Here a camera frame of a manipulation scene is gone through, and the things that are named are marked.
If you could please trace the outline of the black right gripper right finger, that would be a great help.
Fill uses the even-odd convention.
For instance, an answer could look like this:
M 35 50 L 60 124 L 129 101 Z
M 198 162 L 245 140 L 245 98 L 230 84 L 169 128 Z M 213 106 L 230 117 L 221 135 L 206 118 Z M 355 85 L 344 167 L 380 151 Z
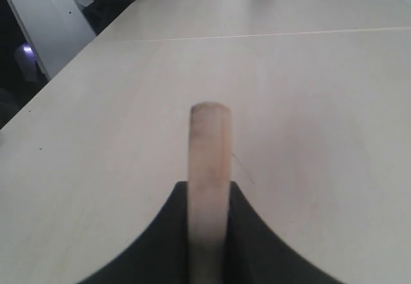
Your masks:
M 225 283 L 340 283 L 281 240 L 231 182 Z

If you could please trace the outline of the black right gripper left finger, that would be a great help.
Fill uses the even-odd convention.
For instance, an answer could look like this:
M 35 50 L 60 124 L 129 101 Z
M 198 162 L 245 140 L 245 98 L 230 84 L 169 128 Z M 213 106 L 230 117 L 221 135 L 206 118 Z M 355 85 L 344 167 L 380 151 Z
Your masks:
M 187 183 L 177 182 L 149 226 L 82 283 L 187 283 Z

